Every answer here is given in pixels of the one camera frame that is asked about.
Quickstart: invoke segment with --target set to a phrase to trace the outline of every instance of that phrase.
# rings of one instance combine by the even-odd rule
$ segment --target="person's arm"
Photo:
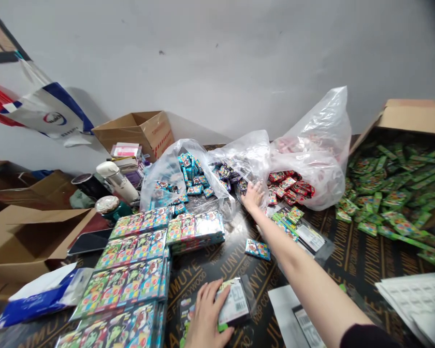
[[[354,324],[372,321],[340,289],[330,276],[258,207],[261,183],[248,183],[242,202],[262,230],[271,252],[328,348],[339,348],[345,332]]]

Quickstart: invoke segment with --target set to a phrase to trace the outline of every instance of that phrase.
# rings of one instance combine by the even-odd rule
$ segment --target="open cardboard box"
[[[130,113],[95,127],[92,132],[108,152],[119,142],[142,145],[143,154],[152,163],[174,142],[165,111]]]
[[[95,209],[49,210],[10,205],[0,212],[0,299],[60,266]]]
[[[372,130],[395,129],[433,134],[435,137],[435,101],[389,99],[377,119],[362,133],[350,149],[350,155],[366,140]],[[423,230],[435,226],[435,209]]]

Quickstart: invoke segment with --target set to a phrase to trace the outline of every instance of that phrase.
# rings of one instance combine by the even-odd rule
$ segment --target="brand logo on bag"
[[[54,123],[56,126],[63,126],[68,122],[62,114],[57,112],[50,112],[46,114],[43,120],[46,123]]]

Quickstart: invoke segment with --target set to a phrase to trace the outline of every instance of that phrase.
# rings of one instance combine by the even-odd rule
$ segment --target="white lid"
[[[110,177],[119,172],[119,167],[115,165],[113,162],[103,162],[97,166],[97,173],[103,176],[104,178]]]

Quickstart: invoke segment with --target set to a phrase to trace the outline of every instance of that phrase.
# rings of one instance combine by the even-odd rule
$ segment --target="white wall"
[[[435,99],[426,0],[0,0],[0,18],[96,125],[163,109],[181,116],[176,139],[274,139],[348,85],[360,133],[388,98]],[[0,84],[29,88],[16,63],[0,65]],[[93,171],[105,155],[0,125],[0,159],[30,169]]]

